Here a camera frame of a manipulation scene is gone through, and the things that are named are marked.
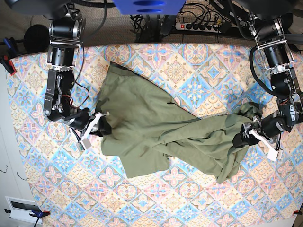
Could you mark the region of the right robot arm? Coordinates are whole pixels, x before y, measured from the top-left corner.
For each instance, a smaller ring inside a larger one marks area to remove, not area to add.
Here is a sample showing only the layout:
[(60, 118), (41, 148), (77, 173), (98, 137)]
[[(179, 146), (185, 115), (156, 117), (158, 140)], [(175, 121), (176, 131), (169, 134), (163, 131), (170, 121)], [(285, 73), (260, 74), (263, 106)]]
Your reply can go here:
[(79, 151), (91, 147), (90, 135), (111, 133), (111, 127), (105, 120), (106, 114), (89, 113), (88, 108), (74, 106), (71, 91), (78, 84), (74, 76), (75, 49), (82, 51), (83, 43), (90, 38), (84, 37), (85, 19), (76, 5), (104, 9), (101, 23), (107, 18), (107, 10), (115, 6), (112, 2), (89, 2), (85, 0), (7, 0), (6, 4), (15, 12), (28, 15), (42, 15), (50, 20), (49, 49), (47, 63), (52, 67), (48, 71), (47, 87), (44, 97), (44, 114), (48, 120), (62, 121), (69, 126), (78, 141)]

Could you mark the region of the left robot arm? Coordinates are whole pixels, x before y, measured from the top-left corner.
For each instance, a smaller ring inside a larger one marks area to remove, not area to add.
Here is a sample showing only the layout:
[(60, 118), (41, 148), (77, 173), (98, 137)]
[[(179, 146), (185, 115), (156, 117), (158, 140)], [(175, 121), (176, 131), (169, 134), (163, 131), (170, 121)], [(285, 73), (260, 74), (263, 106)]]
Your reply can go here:
[[(267, 157), (272, 161), (281, 158), (281, 134), (291, 132), (292, 128), (303, 121), (303, 93), (300, 90), (294, 61), (288, 41), (303, 43), (302, 35), (285, 34), (282, 15), (291, 12), (295, 0), (240, 0), (240, 5), (250, 11), (249, 30), (256, 46), (250, 50), (250, 70), (255, 81), (269, 94), (276, 97), (278, 110), (261, 118), (253, 117), (252, 123), (244, 123), (240, 133), (232, 142), (234, 147), (252, 146), (262, 141), (269, 149)], [(253, 56), (255, 51), (263, 51), (270, 71), (270, 85), (267, 87), (255, 73)]]

